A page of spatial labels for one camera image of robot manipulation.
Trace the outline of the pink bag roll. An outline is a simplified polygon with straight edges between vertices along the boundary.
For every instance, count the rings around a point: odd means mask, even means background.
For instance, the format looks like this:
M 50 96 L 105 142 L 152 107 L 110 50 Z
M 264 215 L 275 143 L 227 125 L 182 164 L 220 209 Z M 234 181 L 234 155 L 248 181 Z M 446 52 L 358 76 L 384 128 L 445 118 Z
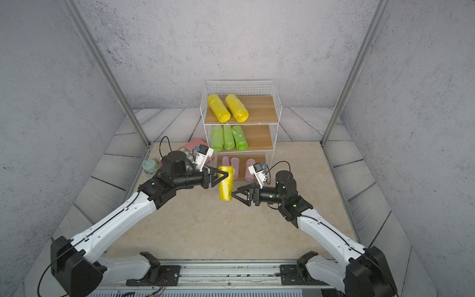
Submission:
M 230 162 L 234 170 L 233 179 L 236 181 L 239 178 L 240 159 L 237 157 L 233 157 L 230 159 Z
M 230 164 L 230 158 L 227 157 L 227 156 L 223 156 L 222 157 L 222 160 L 221 160 L 221 165 L 223 167 L 229 167 L 231 164 Z
M 246 181 L 253 181 L 255 180 L 254 176 L 254 165 L 256 161 L 253 158 L 249 158 L 246 161 L 246 173 L 245 173 L 245 180 Z

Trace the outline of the light green bag roll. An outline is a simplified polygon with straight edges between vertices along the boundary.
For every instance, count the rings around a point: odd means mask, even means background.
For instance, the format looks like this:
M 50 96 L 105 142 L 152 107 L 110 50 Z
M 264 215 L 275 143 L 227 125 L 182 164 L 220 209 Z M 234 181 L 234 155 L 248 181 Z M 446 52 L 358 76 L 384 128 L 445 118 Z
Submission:
M 221 152 L 224 148 L 224 133 L 223 127 L 220 125 L 214 125 L 210 135 L 210 147 L 214 152 Z

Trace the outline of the bright green bag roll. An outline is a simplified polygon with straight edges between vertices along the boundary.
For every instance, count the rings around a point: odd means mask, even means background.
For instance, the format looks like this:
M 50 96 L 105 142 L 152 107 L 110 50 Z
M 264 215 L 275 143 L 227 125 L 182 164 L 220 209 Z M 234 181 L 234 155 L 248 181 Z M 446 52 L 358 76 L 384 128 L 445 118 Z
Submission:
M 233 126 L 233 136 L 235 139 L 235 147 L 238 152 L 242 152 L 248 149 L 249 144 L 247 142 L 246 136 L 244 135 L 244 130 L 241 126 Z

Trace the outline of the yellow bag roll labelled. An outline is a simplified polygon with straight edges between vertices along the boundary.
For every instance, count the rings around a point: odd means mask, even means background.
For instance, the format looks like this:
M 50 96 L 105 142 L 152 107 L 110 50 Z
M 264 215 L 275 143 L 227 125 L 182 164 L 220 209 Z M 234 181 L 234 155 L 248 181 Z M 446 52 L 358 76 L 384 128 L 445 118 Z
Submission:
M 243 102 L 238 99 L 235 94 L 229 94 L 225 99 L 228 108 L 230 109 L 234 119 L 238 123 L 243 123 L 248 120 L 249 112 Z

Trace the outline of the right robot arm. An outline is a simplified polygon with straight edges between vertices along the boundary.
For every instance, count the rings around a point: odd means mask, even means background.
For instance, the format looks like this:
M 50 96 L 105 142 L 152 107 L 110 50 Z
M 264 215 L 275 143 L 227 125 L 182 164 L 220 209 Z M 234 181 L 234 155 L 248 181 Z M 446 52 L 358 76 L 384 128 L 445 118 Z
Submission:
M 289 171 L 279 171 L 275 186 L 260 183 L 241 186 L 232 197 L 248 206 L 277 204 L 279 213 L 298 230 L 311 236 L 333 256 L 328 260 L 310 251 L 296 262 L 299 281 L 325 283 L 348 297 L 396 297 L 397 285 L 384 253 L 365 247 L 326 221 L 297 190 Z

